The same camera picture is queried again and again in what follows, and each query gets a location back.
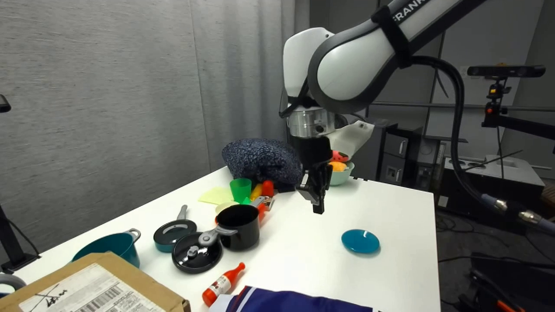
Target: red toy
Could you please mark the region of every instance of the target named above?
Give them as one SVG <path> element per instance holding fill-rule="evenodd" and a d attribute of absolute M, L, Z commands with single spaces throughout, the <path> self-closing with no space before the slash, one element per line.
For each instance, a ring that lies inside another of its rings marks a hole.
<path fill-rule="evenodd" d="M 331 161 L 342 162 L 342 163 L 349 161 L 349 156 L 347 156 L 347 154 L 339 152 L 338 150 L 334 150 L 333 153 L 334 155 L 332 156 Z"/>

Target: black pot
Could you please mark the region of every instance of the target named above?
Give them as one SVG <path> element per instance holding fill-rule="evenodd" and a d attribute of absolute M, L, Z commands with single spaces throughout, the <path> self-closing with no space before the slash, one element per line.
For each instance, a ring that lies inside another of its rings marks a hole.
<path fill-rule="evenodd" d="M 245 250 L 254 246 L 260 238 L 258 209 L 251 205 L 233 205 L 216 217 L 224 229 L 236 230 L 232 235 L 220 235 L 221 244 L 230 250 Z"/>

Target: blue plate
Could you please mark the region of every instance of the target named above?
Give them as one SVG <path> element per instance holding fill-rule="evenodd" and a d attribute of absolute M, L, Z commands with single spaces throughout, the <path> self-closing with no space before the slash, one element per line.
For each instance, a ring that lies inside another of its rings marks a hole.
<path fill-rule="evenodd" d="M 348 230 L 341 236 L 345 248 L 356 253 L 373 253 L 380 246 L 378 238 L 365 230 Z"/>

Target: speckled pillow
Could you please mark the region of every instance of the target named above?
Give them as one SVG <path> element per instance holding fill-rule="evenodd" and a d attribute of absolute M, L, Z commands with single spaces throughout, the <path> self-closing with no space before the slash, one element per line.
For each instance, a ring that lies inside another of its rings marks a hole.
<path fill-rule="evenodd" d="M 249 178 L 254 183 L 272 180 L 275 188 L 295 185 L 302 178 L 301 161 L 293 147 L 270 139 L 242 139 L 221 151 L 233 178 Z"/>

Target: green cup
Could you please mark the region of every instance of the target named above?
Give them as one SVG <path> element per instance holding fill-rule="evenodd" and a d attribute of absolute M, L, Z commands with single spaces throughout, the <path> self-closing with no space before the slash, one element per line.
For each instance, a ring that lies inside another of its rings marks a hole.
<path fill-rule="evenodd" d="M 239 178 L 231 181 L 229 187 L 231 188 L 231 193 L 233 194 L 233 200 L 242 203 L 245 198 L 249 198 L 251 191 L 252 182 L 250 179 Z"/>

